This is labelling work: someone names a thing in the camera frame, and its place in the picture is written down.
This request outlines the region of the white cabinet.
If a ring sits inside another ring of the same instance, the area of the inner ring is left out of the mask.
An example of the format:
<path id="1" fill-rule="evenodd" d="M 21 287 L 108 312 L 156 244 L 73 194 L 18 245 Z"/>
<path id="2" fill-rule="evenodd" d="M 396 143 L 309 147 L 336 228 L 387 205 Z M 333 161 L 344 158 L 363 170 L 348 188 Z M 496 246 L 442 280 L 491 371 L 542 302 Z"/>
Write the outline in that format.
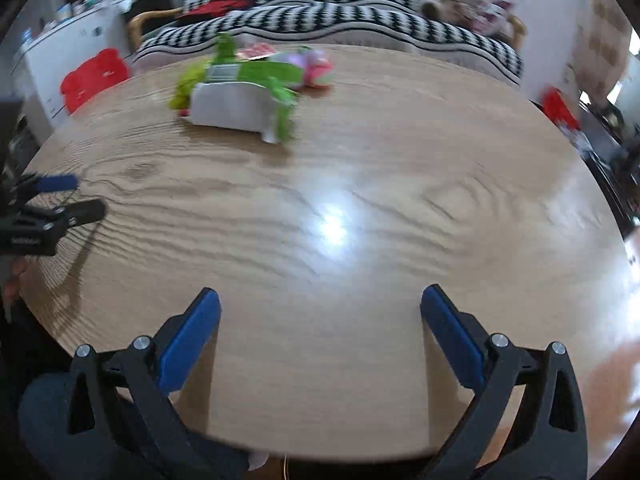
<path id="1" fill-rule="evenodd" d="M 40 143 L 68 117 L 60 91 L 64 77 L 107 48 L 116 49 L 123 60 L 130 58 L 125 18 L 111 3 L 70 18 L 18 51 L 11 81 Z"/>

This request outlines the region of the red pig-shaped stool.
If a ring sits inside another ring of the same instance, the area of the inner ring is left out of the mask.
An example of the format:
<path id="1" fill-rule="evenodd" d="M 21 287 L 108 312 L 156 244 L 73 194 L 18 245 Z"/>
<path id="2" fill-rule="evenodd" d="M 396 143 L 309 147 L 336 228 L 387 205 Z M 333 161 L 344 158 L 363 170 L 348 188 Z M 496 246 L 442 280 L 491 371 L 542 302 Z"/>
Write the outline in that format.
<path id="1" fill-rule="evenodd" d="M 114 48 L 100 51 L 68 73 L 60 85 L 65 109 L 74 114 L 102 91 L 129 78 L 129 68 Z"/>

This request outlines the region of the light green snack bag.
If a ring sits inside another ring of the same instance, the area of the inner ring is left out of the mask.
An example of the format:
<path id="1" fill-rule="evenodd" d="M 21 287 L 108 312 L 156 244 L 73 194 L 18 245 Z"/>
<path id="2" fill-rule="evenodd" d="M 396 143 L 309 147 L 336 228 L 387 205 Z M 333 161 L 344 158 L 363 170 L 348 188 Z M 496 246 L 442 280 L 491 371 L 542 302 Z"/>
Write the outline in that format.
<path id="1" fill-rule="evenodd" d="M 190 107 L 192 91 L 204 81 L 210 64 L 212 64 L 212 60 L 204 58 L 204 60 L 190 64 L 182 72 L 169 101 L 169 107 L 172 110 L 187 110 Z"/>

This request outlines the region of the small green paper box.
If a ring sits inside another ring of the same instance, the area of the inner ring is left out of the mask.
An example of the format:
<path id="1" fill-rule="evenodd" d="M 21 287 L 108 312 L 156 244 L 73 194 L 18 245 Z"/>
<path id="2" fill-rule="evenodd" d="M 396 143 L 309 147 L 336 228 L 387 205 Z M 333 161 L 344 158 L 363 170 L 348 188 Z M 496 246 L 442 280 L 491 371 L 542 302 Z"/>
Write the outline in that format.
<path id="1" fill-rule="evenodd" d="M 234 39 L 228 34 L 220 34 L 217 37 L 214 64 L 227 64 L 236 61 L 236 47 Z"/>

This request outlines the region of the open green snack bag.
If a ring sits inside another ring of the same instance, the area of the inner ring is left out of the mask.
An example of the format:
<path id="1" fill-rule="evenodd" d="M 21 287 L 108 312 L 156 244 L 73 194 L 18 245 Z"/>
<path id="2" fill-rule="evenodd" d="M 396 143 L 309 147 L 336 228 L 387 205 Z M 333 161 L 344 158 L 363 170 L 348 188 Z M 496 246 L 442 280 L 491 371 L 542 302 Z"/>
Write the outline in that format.
<path id="1" fill-rule="evenodd" d="M 290 63 L 243 61 L 207 66 L 182 113 L 196 126 L 258 133 L 268 144 L 292 138 L 303 70 Z"/>

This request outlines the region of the red cloth on sofa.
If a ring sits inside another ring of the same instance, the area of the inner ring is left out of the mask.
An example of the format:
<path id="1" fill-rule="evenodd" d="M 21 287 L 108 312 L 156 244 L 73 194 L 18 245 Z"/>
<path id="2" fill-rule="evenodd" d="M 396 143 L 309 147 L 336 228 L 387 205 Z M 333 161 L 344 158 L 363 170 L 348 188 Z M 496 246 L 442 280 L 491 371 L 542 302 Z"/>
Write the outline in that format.
<path id="1" fill-rule="evenodd" d="M 246 10 L 256 4 L 255 0 L 212 0 L 200 3 L 183 13 L 185 18 L 219 18 L 235 10 Z"/>

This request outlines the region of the red cigarette pack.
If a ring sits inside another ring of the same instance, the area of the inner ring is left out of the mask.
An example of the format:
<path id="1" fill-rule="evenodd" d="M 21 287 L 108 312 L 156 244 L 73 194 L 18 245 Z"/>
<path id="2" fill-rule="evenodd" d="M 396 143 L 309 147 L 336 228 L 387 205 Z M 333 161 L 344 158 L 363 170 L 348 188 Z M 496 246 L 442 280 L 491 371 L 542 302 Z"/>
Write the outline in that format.
<path id="1" fill-rule="evenodd" d="M 251 46 L 239 49 L 235 53 L 238 61 L 256 61 L 270 58 L 277 53 L 277 50 L 270 44 L 252 44 Z"/>

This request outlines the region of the purple pink toy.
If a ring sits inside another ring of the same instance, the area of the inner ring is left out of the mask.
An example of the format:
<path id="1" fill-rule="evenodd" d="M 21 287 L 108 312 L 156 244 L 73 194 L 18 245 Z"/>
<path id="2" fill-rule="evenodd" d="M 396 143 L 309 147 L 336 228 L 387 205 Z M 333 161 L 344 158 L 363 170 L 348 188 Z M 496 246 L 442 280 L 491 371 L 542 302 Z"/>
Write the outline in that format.
<path id="1" fill-rule="evenodd" d="M 295 51 L 277 52 L 269 59 L 297 66 L 302 71 L 301 81 L 286 84 L 292 90 L 324 89 L 331 85 L 333 63 L 321 50 L 303 46 Z"/>

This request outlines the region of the black white striped sofa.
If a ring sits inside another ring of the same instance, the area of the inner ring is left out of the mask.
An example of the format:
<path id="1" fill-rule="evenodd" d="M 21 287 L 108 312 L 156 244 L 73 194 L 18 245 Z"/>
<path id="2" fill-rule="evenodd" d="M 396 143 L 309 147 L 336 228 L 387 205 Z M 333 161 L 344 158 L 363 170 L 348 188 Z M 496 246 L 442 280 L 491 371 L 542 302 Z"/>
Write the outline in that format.
<path id="1" fill-rule="evenodd" d="M 183 0 L 184 10 L 222 0 Z M 137 72 L 208 53 L 220 34 L 240 46 L 272 44 L 351 44 L 438 58 L 511 86 L 518 86 L 524 62 L 505 41 L 454 24 L 433 21 L 419 0 L 250 0 L 216 18 L 169 25 L 146 37 L 131 66 Z"/>

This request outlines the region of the red bag on floor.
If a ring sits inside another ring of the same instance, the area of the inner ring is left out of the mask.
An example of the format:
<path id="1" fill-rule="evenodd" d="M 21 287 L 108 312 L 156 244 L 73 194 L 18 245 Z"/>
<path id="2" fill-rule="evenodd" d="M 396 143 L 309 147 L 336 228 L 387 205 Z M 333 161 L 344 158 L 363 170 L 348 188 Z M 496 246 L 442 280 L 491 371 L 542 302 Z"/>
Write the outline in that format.
<path id="1" fill-rule="evenodd" d="M 542 112 L 557 127 L 566 127 L 570 131 L 579 131 L 580 125 L 563 99 L 563 93 L 555 87 L 548 87 L 542 92 Z"/>

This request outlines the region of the patterned curtain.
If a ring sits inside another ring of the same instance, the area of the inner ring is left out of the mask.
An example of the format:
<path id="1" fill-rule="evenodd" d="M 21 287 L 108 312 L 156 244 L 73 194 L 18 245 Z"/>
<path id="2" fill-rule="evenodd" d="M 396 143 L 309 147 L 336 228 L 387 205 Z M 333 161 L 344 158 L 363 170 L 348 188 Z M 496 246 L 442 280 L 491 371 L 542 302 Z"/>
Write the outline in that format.
<path id="1" fill-rule="evenodd" d="M 632 27 L 616 0 L 588 0 L 578 27 L 572 66 L 577 87 L 605 106 L 626 70 Z"/>

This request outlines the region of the plush toy on sofa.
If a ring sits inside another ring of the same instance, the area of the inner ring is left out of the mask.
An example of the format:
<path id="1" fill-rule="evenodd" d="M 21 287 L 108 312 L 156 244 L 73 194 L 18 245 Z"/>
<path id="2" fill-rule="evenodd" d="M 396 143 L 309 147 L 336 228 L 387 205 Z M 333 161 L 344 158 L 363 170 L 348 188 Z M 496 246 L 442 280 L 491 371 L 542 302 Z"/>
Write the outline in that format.
<path id="1" fill-rule="evenodd" d="M 483 36 L 506 31 L 514 4 L 506 0 L 420 0 L 424 18 L 469 29 Z"/>

